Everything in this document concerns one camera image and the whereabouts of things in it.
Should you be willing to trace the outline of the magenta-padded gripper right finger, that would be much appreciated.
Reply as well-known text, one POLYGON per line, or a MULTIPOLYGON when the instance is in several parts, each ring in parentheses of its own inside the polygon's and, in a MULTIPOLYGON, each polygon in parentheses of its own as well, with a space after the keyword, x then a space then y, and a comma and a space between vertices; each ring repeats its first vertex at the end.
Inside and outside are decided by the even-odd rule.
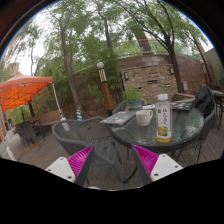
POLYGON ((131 153, 143 185, 148 185, 182 169, 182 166, 167 154, 157 155, 135 144, 132 145, 131 153))

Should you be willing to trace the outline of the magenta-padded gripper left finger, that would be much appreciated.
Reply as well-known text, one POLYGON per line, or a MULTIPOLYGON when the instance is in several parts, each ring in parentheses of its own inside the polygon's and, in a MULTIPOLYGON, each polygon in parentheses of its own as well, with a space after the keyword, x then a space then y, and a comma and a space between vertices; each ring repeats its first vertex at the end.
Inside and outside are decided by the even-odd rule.
POLYGON ((83 186, 94 158, 94 146, 88 146, 69 158, 59 157, 46 171, 68 180, 76 185, 83 186))

